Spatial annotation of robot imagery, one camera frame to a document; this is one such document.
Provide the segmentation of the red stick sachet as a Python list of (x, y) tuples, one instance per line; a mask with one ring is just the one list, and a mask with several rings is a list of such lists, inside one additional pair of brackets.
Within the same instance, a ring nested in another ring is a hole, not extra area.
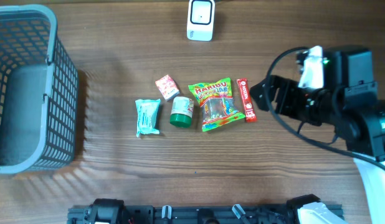
[(242, 98), (242, 103), (244, 105), (245, 120), (248, 123), (256, 122), (257, 117), (253, 108), (252, 99), (249, 94), (248, 81), (246, 78), (239, 78), (237, 79), (237, 84)]

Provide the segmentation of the Haribo gummy bag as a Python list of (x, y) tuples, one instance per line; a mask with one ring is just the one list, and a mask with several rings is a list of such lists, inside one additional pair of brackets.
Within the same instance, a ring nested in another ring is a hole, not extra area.
[(229, 77), (214, 83), (202, 82), (188, 87), (202, 109), (203, 132), (245, 118), (245, 114), (234, 105)]

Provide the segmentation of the green lid jar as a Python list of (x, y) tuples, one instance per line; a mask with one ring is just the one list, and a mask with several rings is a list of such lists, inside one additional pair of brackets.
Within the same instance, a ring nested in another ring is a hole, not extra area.
[(170, 123), (179, 128), (189, 128), (192, 123), (194, 102), (192, 99), (177, 96), (173, 99)]

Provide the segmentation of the small red white box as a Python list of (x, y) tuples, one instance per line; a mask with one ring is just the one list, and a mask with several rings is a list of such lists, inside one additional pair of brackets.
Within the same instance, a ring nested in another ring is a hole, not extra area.
[(176, 82), (169, 75), (165, 75), (159, 80), (156, 80), (155, 84), (166, 101), (169, 101), (179, 94), (179, 88)]

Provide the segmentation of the teal white tissue pack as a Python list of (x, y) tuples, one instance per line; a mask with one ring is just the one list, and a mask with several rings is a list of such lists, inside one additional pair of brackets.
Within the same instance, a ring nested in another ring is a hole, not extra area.
[(137, 122), (136, 137), (142, 134), (159, 134), (156, 120), (161, 100), (136, 100)]

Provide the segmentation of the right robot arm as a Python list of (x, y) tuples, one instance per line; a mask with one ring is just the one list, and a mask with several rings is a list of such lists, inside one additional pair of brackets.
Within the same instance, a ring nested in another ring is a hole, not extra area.
[(295, 47), (299, 81), (274, 75), (249, 93), (258, 108), (268, 111), (281, 126), (284, 117), (334, 127), (346, 149), (306, 138), (315, 147), (351, 157), (363, 181), (373, 223), (385, 223), (385, 100), (378, 98), (371, 51), (360, 45), (325, 49)]

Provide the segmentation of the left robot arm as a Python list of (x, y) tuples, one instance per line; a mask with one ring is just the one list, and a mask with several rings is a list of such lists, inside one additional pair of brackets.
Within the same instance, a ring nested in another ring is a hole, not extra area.
[(123, 200), (99, 198), (89, 205), (82, 218), (83, 223), (130, 224), (130, 214)]

